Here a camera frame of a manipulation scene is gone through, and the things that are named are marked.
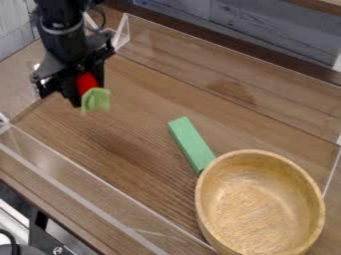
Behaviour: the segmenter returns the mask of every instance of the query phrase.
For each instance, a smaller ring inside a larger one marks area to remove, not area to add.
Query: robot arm
[[[30,76],[41,98],[60,92],[74,107],[84,88],[104,86],[104,63],[115,54],[111,31],[85,35],[82,13],[101,1],[36,0],[34,24],[45,47],[45,59]],[[90,86],[80,84],[93,76]]]

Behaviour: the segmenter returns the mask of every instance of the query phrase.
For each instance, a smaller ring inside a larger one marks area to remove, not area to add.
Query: bamboo bowl
[[[319,188],[284,157],[247,149],[216,158],[195,188],[196,220],[219,254],[302,255],[324,223]]]

